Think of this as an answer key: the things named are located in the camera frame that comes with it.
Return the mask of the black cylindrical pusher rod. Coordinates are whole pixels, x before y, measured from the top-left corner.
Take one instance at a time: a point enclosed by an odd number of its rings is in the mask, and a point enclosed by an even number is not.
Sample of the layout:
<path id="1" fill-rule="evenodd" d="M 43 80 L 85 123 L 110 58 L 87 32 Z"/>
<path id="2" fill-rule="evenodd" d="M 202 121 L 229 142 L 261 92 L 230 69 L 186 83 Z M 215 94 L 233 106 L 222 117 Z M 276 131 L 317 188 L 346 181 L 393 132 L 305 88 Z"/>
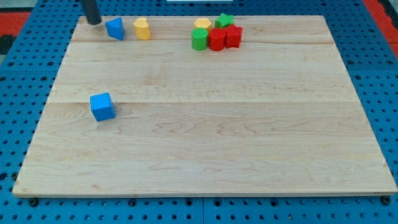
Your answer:
<path id="1" fill-rule="evenodd" d="M 101 14 L 96 0 L 80 0 L 80 4 L 89 24 L 98 25 L 101 23 Z"/>

